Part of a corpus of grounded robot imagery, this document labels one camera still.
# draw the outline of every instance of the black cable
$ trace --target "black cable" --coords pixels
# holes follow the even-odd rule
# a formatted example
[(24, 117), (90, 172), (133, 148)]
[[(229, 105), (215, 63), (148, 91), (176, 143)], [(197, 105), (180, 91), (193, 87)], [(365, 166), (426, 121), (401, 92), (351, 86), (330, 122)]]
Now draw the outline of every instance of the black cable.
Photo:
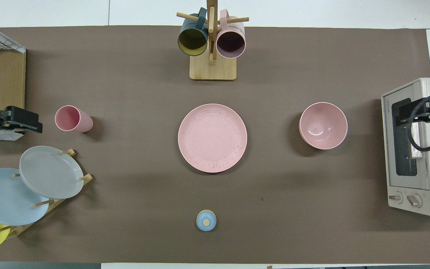
[(416, 113), (418, 112), (418, 110), (421, 108), (421, 106), (425, 105), (427, 102), (429, 102), (430, 100), (430, 96), (425, 97), (421, 102), (419, 102), (416, 107), (414, 107), (414, 109), (411, 112), (411, 115), (409, 116), (409, 120), (408, 120), (408, 139), (409, 142), (412, 144), (412, 146), (414, 148), (416, 148), (419, 151), (430, 151), (430, 146), (425, 147), (425, 148), (421, 148), (418, 144), (416, 144), (416, 142), (414, 141), (413, 137), (412, 137), (412, 133), (411, 133), (411, 125), (414, 122), (414, 118), (416, 117)]

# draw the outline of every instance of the mug rack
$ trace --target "mug rack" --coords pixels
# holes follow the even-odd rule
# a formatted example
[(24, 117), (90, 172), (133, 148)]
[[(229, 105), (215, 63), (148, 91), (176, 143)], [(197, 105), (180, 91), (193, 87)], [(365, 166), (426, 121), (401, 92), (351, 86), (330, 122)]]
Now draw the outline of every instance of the mug rack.
[[(218, 0), (207, 0), (208, 48), (199, 56), (190, 57), (190, 78), (193, 80), (234, 80), (237, 78), (237, 59), (217, 57)], [(177, 12), (177, 17), (197, 21), (198, 17)], [(248, 22), (249, 17), (227, 20), (227, 23)]]
[[(74, 157), (77, 154), (76, 151), (73, 149), (61, 150), (61, 153), (65, 153), (71, 157)], [(12, 176), (18, 177), (20, 175), (19, 174), (13, 174)], [(94, 178), (92, 177), (91, 174), (86, 174), (86, 175), (84, 175), (84, 177), (81, 177), (79, 180), (83, 180), (84, 181), (83, 186), (85, 186), (87, 183), (91, 182), (92, 179), (94, 179)], [(48, 203), (49, 207), (48, 207), (46, 213), (44, 214), (44, 216), (46, 216), (51, 210), (53, 210), (56, 206), (60, 205), (65, 200), (66, 199), (57, 199), (57, 200), (48, 199), (47, 201), (43, 201), (43, 202), (34, 204), (34, 207), (41, 206), (43, 204)], [(22, 226), (6, 226), (3, 228), (0, 228), (0, 232), (10, 229), (10, 233), (9, 233), (9, 235), (7, 235), (7, 238), (6, 238), (6, 240), (8, 240), (8, 239), (11, 239), (13, 237), (18, 236), (19, 234), (24, 232), (27, 228), (29, 228), (34, 223), (30, 223), (30, 224), (22, 225)]]

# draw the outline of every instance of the pink bowl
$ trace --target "pink bowl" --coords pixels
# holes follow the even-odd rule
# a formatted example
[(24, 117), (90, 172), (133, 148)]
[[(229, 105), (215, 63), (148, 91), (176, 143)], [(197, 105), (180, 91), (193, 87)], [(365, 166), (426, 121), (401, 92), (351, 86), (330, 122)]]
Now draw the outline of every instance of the pink bowl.
[(300, 134), (306, 143), (315, 148), (336, 148), (347, 133), (345, 114), (331, 103), (314, 103), (305, 109), (300, 118)]

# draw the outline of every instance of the blue round object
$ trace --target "blue round object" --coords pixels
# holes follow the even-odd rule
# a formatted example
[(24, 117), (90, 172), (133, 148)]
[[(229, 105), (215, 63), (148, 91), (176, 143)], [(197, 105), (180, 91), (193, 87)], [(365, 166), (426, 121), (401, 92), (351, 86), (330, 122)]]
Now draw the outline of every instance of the blue round object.
[(204, 232), (211, 231), (216, 225), (216, 216), (210, 210), (202, 210), (197, 215), (197, 226)]
[(19, 170), (0, 168), (0, 223), (20, 226), (33, 223), (46, 213), (49, 205), (34, 207), (47, 198), (32, 192), (21, 177), (13, 177)]

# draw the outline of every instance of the mug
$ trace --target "mug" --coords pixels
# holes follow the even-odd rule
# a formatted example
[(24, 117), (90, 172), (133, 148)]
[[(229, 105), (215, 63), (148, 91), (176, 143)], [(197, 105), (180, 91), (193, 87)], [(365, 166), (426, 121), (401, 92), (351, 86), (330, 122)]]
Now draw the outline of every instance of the mug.
[(198, 56), (207, 49), (208, 25), (205, 23), (207, 10), (200, 8), (198, 14), (191, 14), (198, 17), (198, 21), (185, 19), (180, 30), (178, 44), (182, 52), (188, 56)]
[(75, 133), (85, 133), (94, 125), (94, 121), (89, 115), (71, 105), (58, 109), (54, 121), (60, 130)]
[(216, 50), (225, 58), (237, 58), (244, 52), (245, 35), (243, 22), (228, 24), (228, 19), (237, 19), (229, 16), (226, 9), (220, 11), (220, 27), (216, 36)]

